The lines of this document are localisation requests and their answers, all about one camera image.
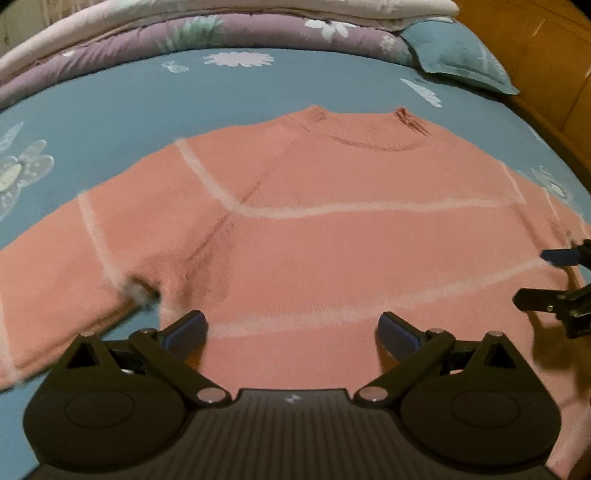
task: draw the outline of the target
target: white stripe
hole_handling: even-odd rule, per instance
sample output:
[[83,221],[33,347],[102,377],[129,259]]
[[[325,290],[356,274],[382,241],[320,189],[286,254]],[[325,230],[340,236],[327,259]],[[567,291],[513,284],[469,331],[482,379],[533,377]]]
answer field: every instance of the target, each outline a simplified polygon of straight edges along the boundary
[[548,205],[550,205],[550,210],[552,210],[552,213],[554,214],[556,219],[558,221],[560,221],[560,217],[558,216],[558,212],[554,208],[554,204],[552,203],[552,197],[550,196],[550,192],[548,191],[548,189],[544,189],[544,195],[546,195],[546,200],[548,200]]
[[547,465],[553,467],[564,462],[568,455],[571,458],[579,458],[583,453],[584,447],[589,442],[589,426],[591,424],[591,411],[589,406],[584,410],[584,418],[579,419],[572,430],[569,431],[568,435],[564,439],[564,442],[560,448],[555,449],[550,458],[548,459]]
[[125,277],[111,258],[103,232],[100,230],[96,215],[90,205],[88,192],[80,192],[78,194],[78,207],[82,214],[82,221],[86,227],[86,232],[88,233],[92,245],[95,247],[96,256],[99,258],[99,262],[103,267],[106,278],[113,287],[117,290],[121,290],[125,284]]
[[581,215],[580,213],[578,214],[579,216],[579,221],[581,224],[581,231],[583,232],[584,238],[589,238],[589,233],[587,231],[587,225],[585,224],[585,219],[583,218],[583,215]]
[[515,202],[502,202],[499,200],[448,199],[433,203],[404,203],[404,202],[357,202],[357,203],[329,203],[318,207],[251,207],[242,205],[230,192],[216,182],[213,176],[205,169],[203,164],[195,156],[185,140],[177,140],[175,145],[179,149],[183,159],[191,170],[201,180],[209,193],[229,212],[248,218],[266,218],[272,220],[301,219],[312,216],[327,215],[329,213],[350,213],[350,212],[383,212],[401,210],[406,212],[430,213],[441,210],[452,210],[467,207],[504,207],[514,205]]
[[507,165],[505,165],[500,160],[499,160],[499,163],[503,167],[503,172],[505,172],[505,175],[507,175],[507,177],[509,178],[509,181],[513,185],[513,188],[515,190],[515,193],[517,194],[517,199],[518,199],[517,202],[518,203],[525,204],[526,203],[525,202],[525,197],[521,193],[521,190],[519,189],[519,186],[517,185],[517,181],[515,180],[515,178],[513,177],[513,175],[511,175],[511,172],[509,172],[509,169],[507,168]]
[[384,299],[374,304],[354,305],[343,308],[325,309],[309,312],[289,312],[275,316],[248,316],[232,323],[212,324],[208,338],[236,338],[262,333],[289,332],[315,329],[323,326],[337,326],[375,319],[381,313],[395,309],[412,309],[450,297],[476,292],[533,268],[548,267],[541,258],[524,262],[516,267],[497,273],[470,278],[449,285],[431,288],[419,293]]
[[0,295],[0,365],[6,372],[6,378],[10,384],[19,383],[22,380],[21,374],[18,372],[17,366],[14,364],[12,355],[10,353],[10,343],[8,341],[8,331],[6,323],[4,322],[4,304],[2,303],[2,296]]

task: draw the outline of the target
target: blue bedsheet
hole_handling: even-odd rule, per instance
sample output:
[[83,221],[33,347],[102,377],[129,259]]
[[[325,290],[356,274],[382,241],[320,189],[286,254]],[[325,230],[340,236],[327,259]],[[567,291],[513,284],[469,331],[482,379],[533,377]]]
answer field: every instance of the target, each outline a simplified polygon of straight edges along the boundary
[[[0,135],[23,122],[4,156],[17,156],[43,139],[43,153],[54,158],[48,175],[24,188],[0,221],[0,248],[81,190],[176,138],[262,122],[312,104],[334,112],[388,112],[403,105],[548,188],[591,220],[591,196],[570,169],[522,119],[486,94],[364,57],[249,50],[238,56],[249,67],[230,67],[219,55],[227,52],[187,51],[124,64],[57,85],[0,113]],[[125,338],[156,325],[155,312],[146,312],[106,336]],[[35,467],[21,419],[40,381],[0,394],[2,480],[20,479]]]

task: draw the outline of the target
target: sweater sleeve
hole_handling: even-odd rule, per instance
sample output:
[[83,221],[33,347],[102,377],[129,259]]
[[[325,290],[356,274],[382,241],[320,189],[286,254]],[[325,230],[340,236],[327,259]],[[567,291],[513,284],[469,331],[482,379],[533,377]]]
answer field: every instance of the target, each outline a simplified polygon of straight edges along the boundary
[[187,283],[190,260],[297,135],[277,119],[179,140],[0,251],[0,388],[55,361],[81,331],[107,328],[130,276],[159,290],[162,323],[175,321],[199,288]]

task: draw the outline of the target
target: ribbed black surface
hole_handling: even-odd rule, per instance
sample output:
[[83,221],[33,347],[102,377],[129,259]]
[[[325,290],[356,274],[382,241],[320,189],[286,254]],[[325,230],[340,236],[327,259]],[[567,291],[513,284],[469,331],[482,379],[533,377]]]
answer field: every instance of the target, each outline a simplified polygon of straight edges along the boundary
[[389,414],[353,405],[344,390],[245,390],[204,410],[168,451],[123,472],[42,466],[30,480],[556,480],[539,467],[504,476],[441,466],[415,450]]

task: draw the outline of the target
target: metal screw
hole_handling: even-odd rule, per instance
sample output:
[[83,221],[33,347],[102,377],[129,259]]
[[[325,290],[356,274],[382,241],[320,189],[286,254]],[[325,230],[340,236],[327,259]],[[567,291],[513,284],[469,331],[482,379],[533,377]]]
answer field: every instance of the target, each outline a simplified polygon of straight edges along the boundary
[[363,387],[358,393],[366,401],[382,401],[388,398],[388,390],[382,387]]
[[226,392],[217,387],[202,388],[197,393],[197,398],[204,403],[218,403],[226,398]]

